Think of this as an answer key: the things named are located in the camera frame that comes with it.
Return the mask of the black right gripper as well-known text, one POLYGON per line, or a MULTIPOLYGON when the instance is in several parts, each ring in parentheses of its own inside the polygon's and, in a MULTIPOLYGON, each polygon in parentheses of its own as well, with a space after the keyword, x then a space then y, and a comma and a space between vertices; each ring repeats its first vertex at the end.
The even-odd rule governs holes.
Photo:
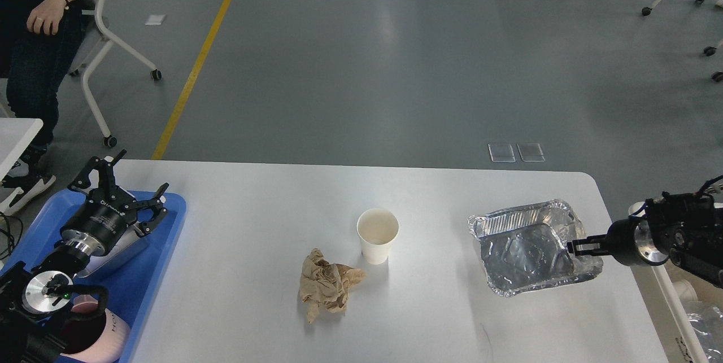
POLYGON ((612 256, 628 267, 664 265, 669 256, 654 244, 651 228, 643 217, 613 222, 606 236, 569 240, 567 250, 575 256, 612 256))

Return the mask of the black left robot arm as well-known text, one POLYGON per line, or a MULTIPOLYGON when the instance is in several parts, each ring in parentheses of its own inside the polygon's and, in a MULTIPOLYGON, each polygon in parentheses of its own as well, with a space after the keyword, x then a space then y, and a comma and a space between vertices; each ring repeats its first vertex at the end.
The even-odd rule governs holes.
POLYGON ((60 227, 54 249, 33 268, 19 261, 2 274, 3 362, 56 361, 67 346, 62 327, 100 317, 110 299, 105 286, 78 283, 80 273, 111 255, 127 232, 146 237, 165 219, 169 184, 138 199, 116 183, 124 155, 90 158, 68 185, 84 201, 60 227))

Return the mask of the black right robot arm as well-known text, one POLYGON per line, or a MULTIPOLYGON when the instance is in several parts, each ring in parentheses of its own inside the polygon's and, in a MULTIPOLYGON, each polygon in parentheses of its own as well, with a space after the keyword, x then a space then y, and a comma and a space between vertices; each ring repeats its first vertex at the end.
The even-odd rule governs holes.
POLYGON ((625 266, 678 268, 721 288, 722 214, 713 196, 721 193, 721 176, 694 193, 663 191, 640 209, 613 222, 607 233, 571 240, 576 256, 612 256, 625 266))

